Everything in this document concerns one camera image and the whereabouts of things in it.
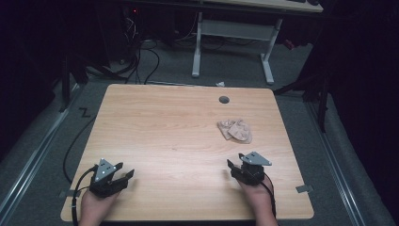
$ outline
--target dark background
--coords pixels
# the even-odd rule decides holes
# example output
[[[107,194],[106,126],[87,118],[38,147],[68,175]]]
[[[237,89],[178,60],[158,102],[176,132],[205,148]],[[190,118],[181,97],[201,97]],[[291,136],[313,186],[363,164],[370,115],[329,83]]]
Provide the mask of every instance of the dark background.
[[[286,18],[278,43],[314,44],[299,80],[323,72],[321,65],[332,60],[327,68],[331,74],[328,90],[360,161],[398,222],[398,212],[394,211],[399,202],[398,1],[341,0],[323,1],[322,5],[325,15],[347,16],[369,2],[371,7],[350,21]],[[66,49],[104,66],[110,60],[129,58],[119,34],[123,27],[118,18],[120,9],[114,7],[104,15],[104,7],[72,1],[0,3],[1,159],[53,100],[52,89],[61,77]],[[143,8],[139,12],[145,18],[140,24],[143,37],[170,45],[179,38],[175,30],[186,34],[192,25],[187,21],[195,17],[192,11],[170,9]],[[331,59],[335,50],[340,52]],[[310,87],[320,87],[319,81],[303,89]]]

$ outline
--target desk shelf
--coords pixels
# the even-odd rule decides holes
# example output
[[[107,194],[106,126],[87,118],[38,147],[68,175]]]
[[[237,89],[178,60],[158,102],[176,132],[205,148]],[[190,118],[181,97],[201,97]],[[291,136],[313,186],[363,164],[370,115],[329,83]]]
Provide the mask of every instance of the desk shelf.
[[[268,44],[261,54],[264,76],[269,85],[274,84],[274,78],[269,65],[269,57],[275,44],[282,19],[278,19],[275,25],[242,24],[234,22],[225,22],[218,20],[202,20],[202,13],[199,13],[197,28],[197,46],[194,53],[193,77],[200,76],[200,53],[201,36],[219,36],[228,38],[238,38],[246,40],[267,41]]]

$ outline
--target table leg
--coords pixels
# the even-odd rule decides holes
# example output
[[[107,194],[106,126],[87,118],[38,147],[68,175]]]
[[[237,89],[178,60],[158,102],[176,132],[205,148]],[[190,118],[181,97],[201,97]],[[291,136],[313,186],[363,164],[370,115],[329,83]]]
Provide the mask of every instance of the table leg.
[[[71,100],[71,91],[70,91],[70,71],[68,65],[68,57],[65,56],[65,59],[62,60],[62,107],[60,109],[63,112],[67,109],[68,105],[70,104]]]
[[[279,34],[279,28],[281,27],[282,19],[278,19],[276,22],[276,25],[273,29],[269,45],[266,49],[265,54],[261,54],[261,60],[263,64],[263,70],[264,70],[264,76],[266,77],[266,83],[269,85],[274,84],[274,79],[273,79],[273,74],[272,71],[270,70],[270,64],[269,64],[269,58],[270,54],[272,53],[273,46],[276,42],[277,35]]]
[[[193,77],[200,76],[200,38],[202,32],[202,12],[199,12],[199,21],[197,27],[197,45],[196,45],[196,52],[194,53],[194,62],[193,62]]]

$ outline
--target hole in table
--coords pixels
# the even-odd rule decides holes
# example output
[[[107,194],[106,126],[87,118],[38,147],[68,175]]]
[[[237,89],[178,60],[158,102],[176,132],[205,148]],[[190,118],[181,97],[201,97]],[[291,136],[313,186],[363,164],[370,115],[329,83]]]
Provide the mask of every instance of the hole in table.
[[[227,96],[219,97],[219,102],[222,103],[222,104],[227,104],[229,101],[230,101],[230,99]]]

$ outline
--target wrist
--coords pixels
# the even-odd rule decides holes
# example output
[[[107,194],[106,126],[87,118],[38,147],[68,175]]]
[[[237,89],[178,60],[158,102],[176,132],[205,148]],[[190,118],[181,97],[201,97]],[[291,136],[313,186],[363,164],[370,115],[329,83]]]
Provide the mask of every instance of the wrist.
[[[276,226],[278,225],[273,212],[268,208],[260,208],[255,211],[256,226]]]
[[[99,226],[101,222],[96,219],[81,218],[79,221],[79,226]]]

